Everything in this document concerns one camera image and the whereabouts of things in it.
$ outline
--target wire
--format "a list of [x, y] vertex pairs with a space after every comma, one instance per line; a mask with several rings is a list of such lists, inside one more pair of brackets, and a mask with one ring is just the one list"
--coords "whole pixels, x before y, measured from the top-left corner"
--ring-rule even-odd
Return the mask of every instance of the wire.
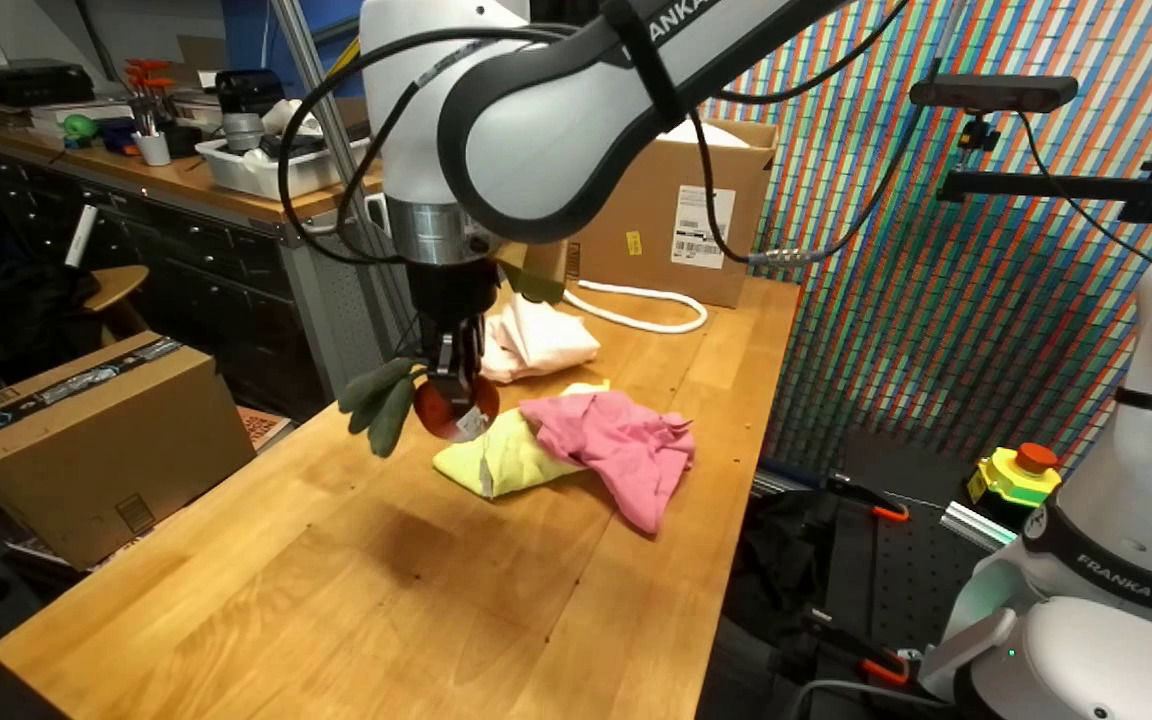
[[709, 307], [695, 304], [695, 298], [685, 297], [685, 291], [655, 291], [655, 286], [634, 286], [634, 285], [595, 285], [595, 280], [581, 280], [581, 286], [610, 291], [610, 297], [650, 297], [650, 298], [670, 298], [670, 304], [693, 307], [693, 320], [685, 320], [685, 325], [654, 325], [654, 320], [637, 320], [637, 315], [622, 315], [622, 311], [610, 311], [610, 307], [599, 307], [599, 304], [590, 304], [590, 298], [576, 297], [571, 286], [563, 291], [563, 298], [576, 304], [576, 307], [584, 307], [590, 315], [599, 315], [599, 320], [614, 320], [614, 325], [626, 325], [626, 326], [637, 326], [637, 331], [688, 337], [688, 331], [695, 331], [700, 325], [709, 325]]
[[879, 177], [879, 187], [863, 200], [863, 208], [860, 208], [860, 217], [852, 218], [852, 227], [850, 227], [841, 238], [833, 238], [827, 247], [814, 250], [814, 257], [791, 257], [791, 265], [821, 265], [821, 259], [833, 259], [835, 250], [845, 250], [850, 242], [856, 242], [856, 234], [863, 232], [863, 224], [871, 218], [871, 210], [876, 210], [879, 200], [890, 194], [890, 184], [895, 181], [895, 168], [900, 168], [900, 160], [908, 156], [908, 143], [913, 143], [926, 112], [930, 112], [926, 102], [913, 106], [913, 121], [908, 121], [905, 136], [895, 141], [895, 150], [893, 150], [893, 160], [890, 160], [890, 168], [885, 168], [885, 177]]
[[346, 234], [346, 224], [351, 218], [351, 200], [364, 187], [364, 177], [374, 168], [374, 160], [381, 156], [388, 133], [400, 122], [400, 114], [408, 112], [408, 102], [416, 98], [420, 82], [408, 82], [403, 94], [391, 102], [391, 112], [383, 114], [383, 122], [374, 133], [364, 160], [347, 173], [347, 184], [337, 200], [337, 232]]
[[1040, 165], [1040, 173], [1050, 177], [1050, 184], [1056, 187], [1056, 194], [1060, 194], [1072, 210], [1081, 210], [1104, 238], [1112, 238], [1117, 247], [1124, 247], [1124, 250], [1142, 257], [1143, 265], [1152, 265], [1149, 250], [1142, 250], [1137, 242], [1127, 242], [1127, 238], [1120, 238], [1117, 232], [1108, 232], [1081, 200], [1072, 200], [1072, 194], [1056, 184], [1056, 177], [1050, 173], [1050, 165], [1044, 165], [1044, 156], [1040, 156], [1040, 141], [1038, 141], [1033, 122], [1030, 122], [1030, 112], [1015, 112], [1015, 114], [1019, 114], [1019, 128], [1026, 128], [1030, 156], [1033, 156], [1033, 165]]
[[284, 202], [284, 217], [290, 217], [294, 232], [295, 232], [312, 250], [321, 250], [321, 257], [328, 257], [328, 259], [337, 259], [337, 265], [400, 265], [400, 257], [364, 257], [364, 250], [355, 250], [351, 242], [346, 242], [346, 234], [342, 234], [342, 242], [346, 242], [351, 257], [342, 257], [342, 250], [332, 250], [328, 242], [321, 242], [321, 238], [305, 227], [305, 218], [301, 218], [301, 210], [295, 210], [295, 202], [294, 202], [294, 187], [290, 187], [294, 141], [301, 136], [301, 122], [310, 121], [310, 112], [312, 112], [328, 91], [337, 91], [347, 75], [359, 70], [359, 61], [364, 61], [364, 57], [351, 57], [347, 63], [342, 63], [337, 70], [328, 70], [328, 75], [301, 98], [301, 106], [294, 112], [294, 121], [290, 121], [290, 128], [284, 128], [284, 143], [280, 143], [280, 173], [277, 173], [277, 181], [280, 181], [280, 202]]
[[328, 259], [342, 259], [342, 265], [400, 265], [400, 257], [364, 257], [355, 250], [351, 242], [346, 242], [351, 257], [346, 250], [332, 250], [328, 242], [321, 242], [305, 218], [295, 217], [295, 202], [294, 202], [294, 193], [290, 193], [290, 160], [294, 160], [294, 141], [301, 136], [301, 122], [310, 121], [310, 112], [328, 94], [337, 91], [347, 75], [388, 61], [388, 57], [400, 57], [408, 47], [426, 47], [426, 44], [447, 44], [447, 39], [534, 39], [534, 44], [549, 44], [558, 39], [558, 31], [535, 31], [535, 26], [437, 26], [437, 31], [411, 31], [411, 37], [400, 37], [391, 44], [381, 44], [374, 52], [359, 52], [351, 57], [347, 63], [342, 63], [337, 70], [328, 70], [305, 98], [301, 106], [294, 112], [290, 121], [290, 133], [284, 133], [284, 143], [280, 143], [280, 208], [294, 224], [294, 232], [321, 257]]
[[720, 210], [718, 210], [711, 150], [709, 150], [709, 141], [704, 141], [704, 122], [700, 122], [695, 106], [693, 106], [688, 114], [693, 114], [695, 147], [700, 147], [709, 234], [711, 234], [711, 242], [718, 242], [731, 265], [748, 265], [748, 257], [742, 257], [742, 250], [724, 238]]
[[908, 9], [908, 0], [900, 0], [850, 57], [841, 57], [835, 63], [827, 63], [826, 70], [808, 75], [798, 86], [769, 91], [769, 94], [718, 91], [718, 98], [731, 98], [731, 102], [784, 102], [784, 98], [798, 98], [798, 94], [814, 91], [817, 82], [833, 80], [835, 70], [845, 70], [850, 63], [856, 63], [895, 22], [895, 15], [905, 9]]
[[104, 80], [121, 80], [121, 68], [111, 63], [109, 44], [99, 39], [99, 31], [98, 31], [98, 22], [93, 22], [87, 0], [75, 0], [75, 10], [79, 10], [85, 31], [87, 31], [87, 39], [93, 39], [93, 47], [98, 47], [98, 61], [99, 61], [99, 68], [104, 68]]
[[879, 699], [895, 699], [895, 704], [913, 704], [913, 708], [940, 708], [950, 710], [951, 704], [932, 699], [932, 694], [913, 694], [913, 693], [893, 693], [893, 688], [876, 688], [876, 682], [856, 682], [856, 680], [814, 680], [798, 693], [798, 699], [789, 704], [789, 720], [808, 720], [814, 715], [814, 694], [821, 693], [852, 693], [852, 694], [879, 694]]

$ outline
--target crumpled cloth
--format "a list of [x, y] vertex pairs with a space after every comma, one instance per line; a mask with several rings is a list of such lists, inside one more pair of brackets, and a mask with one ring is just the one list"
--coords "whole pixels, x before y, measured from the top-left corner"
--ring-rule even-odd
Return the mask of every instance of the crumpled cloth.
[[599, 341], [581, 315], [558, 311], [552, 304], [534, 304], [513, 297], [486, 320], [481, 373], [494, 382], [513, 382], [524, 374], [552, 374], [599, 356]]
[[540, 448], [594, 469], [637, 531], [659, 531], [666, 507], [695, 457], [685, 417], [659, 417], [622, 393], [571, 393], [530, 400], [524, 420]]
[[581, 471], [581, 462], [549, 457], [515, 409], [500, 413], [486, 434], [441, 448], [433, 462], [489, 499]]

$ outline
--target yellow cloth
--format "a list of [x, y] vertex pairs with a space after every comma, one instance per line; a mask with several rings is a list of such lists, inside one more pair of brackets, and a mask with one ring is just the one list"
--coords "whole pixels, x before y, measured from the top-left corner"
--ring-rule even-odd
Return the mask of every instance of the yellow cloth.
[[447, 443], [433, 462], [477, 495], [507, 495], [559, 474], [581, 471], [581, 462], [549, 457], [524, 413], [500, 413], [497, 424], [471, 443]]

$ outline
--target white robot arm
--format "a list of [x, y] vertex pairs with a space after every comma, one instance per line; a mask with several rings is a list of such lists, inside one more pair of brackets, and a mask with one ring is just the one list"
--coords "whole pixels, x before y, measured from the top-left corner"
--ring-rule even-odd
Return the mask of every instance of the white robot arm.
[[1112, 424], [960, 590], [919, 682], [1001, 715], [1152, 715], [1152, 268]]
[[[766, 52], [850, 0], [604, 0], [558, 44], [444, 39], [364, 70], [383, 147], [391, 242], [408, 265], [428, 387], [447, 420], [477, 400], [489, 234], [559, 238], [614, 194], [627, 160]], [[367, 0], [359, 44], [441, 26], [521, 26], [497, 0]]]

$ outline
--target cardboard box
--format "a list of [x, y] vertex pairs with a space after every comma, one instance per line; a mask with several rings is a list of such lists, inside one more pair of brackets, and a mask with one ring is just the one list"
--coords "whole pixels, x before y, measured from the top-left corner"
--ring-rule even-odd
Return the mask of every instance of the cardboard box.
[[[720, 143], [720, 133], [704, 136], [711, 143], [718, 217], [724, 238], [735, 250], [748, 250], [769, 193], [776, 128], [711, 128], [744, 141], [744, 147], [731, 147]], [[744, 268], [724, 259], [711, 242], [693, 122], [679, 122], [672, 136], [678, 141], [650, 143], [622, 177], [604, 210], [571, 234], [571, 277], [672, 286], [704, 304], [731, 307], [742, 298]]]
[[0, 393], [0, 507], [98, 566], [254, 459], [218, 364], [158, 331]]

